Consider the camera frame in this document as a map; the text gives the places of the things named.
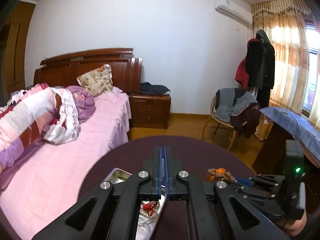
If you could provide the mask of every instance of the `blue checkered tablecloth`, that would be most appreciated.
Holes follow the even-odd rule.
[[[281,107],[265,107],[260,112],[300,140],[320,161],[320,132],[307,120]]]

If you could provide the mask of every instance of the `pink bed sheet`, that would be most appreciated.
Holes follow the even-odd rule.
[[[110,150],[128,142],[128,96],[114,87],[95,101],[97,110],[81,124],[76,141],[45,144],[1,194],[0,206],[22,240],[30,240],[75,204],[90,168]]]

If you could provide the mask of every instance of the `white wall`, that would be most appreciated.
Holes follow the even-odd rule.
[[[172,91],[171,112],[209,114],[216,90],[237,86],[250,38],[247,26],[215,11],[214,0],[41,0],[28,32],[26,86],[46,57],[133,47],[142,80]]]

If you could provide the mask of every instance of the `red string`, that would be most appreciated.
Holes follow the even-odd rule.
[[[155,201],[153,204],[152,204],[152,202],[153,201],[150,201],[148,204],[144,204],[142,206],[143,210],[148,213],[149,217],[151,217],[156,212],[156,208],[157,208],[157,205],[158,205],[157,201]]]

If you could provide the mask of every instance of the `wooden wardrobe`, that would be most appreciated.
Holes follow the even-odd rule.
[[[25,88],[24,55],[35,4],[19,2],[0,32],[0,106],[12,92]]]

